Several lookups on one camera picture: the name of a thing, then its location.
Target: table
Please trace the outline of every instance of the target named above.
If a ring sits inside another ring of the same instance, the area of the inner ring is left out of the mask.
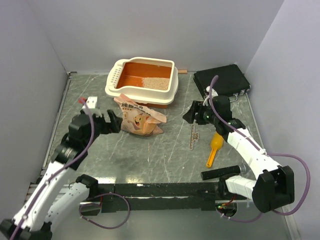
[[[105,93],[107,76],[70,76],[49,157],[68,131],[72,117],[79,114],[82,108],[78,103],[79,97],[98,96],[100,109],[107,118],[107,109],[112,109],[116,115],[121,114],[119,105]],[[182,116],[188,111],[193,100],[201,101],[202,97],[193,81],[192,73],[179,74],[178,77],[179,86],[173,103],[167,109],[155,108],[167,117],[167,123],[160,126],[163,134],[144,137],[121,131],[118,134],[100,135],[90,147],[88,157],[78,168],[76,177],[87,174],[98,179],[100,184],[202,182],[200,172],[208,170],[206,162],[215,128],[210,124],[195,125],[199,141],[195,142],[193,150],[189,150],[191,125],[184,121]],[[248,96],[240,96],[236,102],[231,103],[231,110],[233,116],[240,119],[253,138],[260,143]],[[237,151],[224,143],[216,154],[212,169],[242,162],[243,159]],[[254,179],[251,171],[245,177]]]

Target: plastic bag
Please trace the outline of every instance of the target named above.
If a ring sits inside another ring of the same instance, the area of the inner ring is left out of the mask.
[[[115,97],[114,101],[119,104],[123,113],[121,130],[146,137],[164,132],[158,126],[167,122],[162,113],[135,103],[123,93]]]

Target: white wall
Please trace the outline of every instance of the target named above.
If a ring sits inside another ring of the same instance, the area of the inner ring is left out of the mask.
[[[2,221],[22,207],[39,175],[67,74],[25,0],[1,1],[0,36]]]
[[[67,71],[154,57],[245,71],[283,0],[27,0]]]
[[[311,171],[309,195],[294,217],[304,240],[320,239],[320,1],[285,0],[245,75],[263,141],[272,152],[303,158]],[[296,203],[306,177],[294,159]]]

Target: black case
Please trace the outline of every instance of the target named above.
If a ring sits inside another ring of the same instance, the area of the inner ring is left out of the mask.
[[[197,71],[193,75],[193,80],[203,98],[208,95],[206,88],[210,86],[215,75],[218,75],[219,78],[213,86],[213,89],[218,95],[227,97],[235,95],[241,96],[250,90],[250,83],[245,78],[244,74],[236,64],[232,64]]]

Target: robotic arm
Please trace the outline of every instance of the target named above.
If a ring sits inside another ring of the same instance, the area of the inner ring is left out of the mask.
[[[110,122],[106,122],[104,115],[100,112],[97,97],[89,97],[86,100],[88,109],[90,110],[94,123],[93,141],[100,134],[119,133],[122,118],[117,117],[112,110],[107,113]],[[19,222],[23,219],[23,224],[19,226],[19,230],[14,239],[19,240],[38,240],[51,239],[52,232],[57,227],[61,219],[66,216],[74,206],[78,206],[80,202],[88,197],[94,197],[98,193],[98,181],[90,176],[82,175],[76,179],[76,183],[72,188],[64,194],[57,202],[54,203],[63,185],[78,169],[81,162],[86,158],[88,152],[75,163],[59,173],[51,182],[48,179],[56,171],[60,170],[64,165],[70,163],[76,158],[88,145],[91,136],[90,118],[87,115],[85,106],[83,106],[79,115],[73,117],[60,145],[54,150],[51,162],[48,164],[47,170],[33,192],[30,199],[21,208],[21,210],[13,217],[13,219],[5,219],[0,224],[0,231],[9,239]],[[26,209],[29,208],[35,195],[42,190],[35,204],[31,208],[29,214],[25,215]]]
[[[267,155],[261,147],[256,149],[247,139],[251,139],[259,146],[245,125],[232,117],[231,105],[227,96],[216,96],[213,105],[218,114],[238,132],[221,122],[210,106],[203,102],[193,101],[189,111],[183,116],[189,124],[212,124],[216,132],[234,147],[253,171],[256,180],[247,179],[236,174],[229,174],[220,178],[219,190],[222,194],[233,193],[253,200],[262,213],[266,213],[282,206],[291,204],[295,200],[294,172],[289,166],[281,166]]]

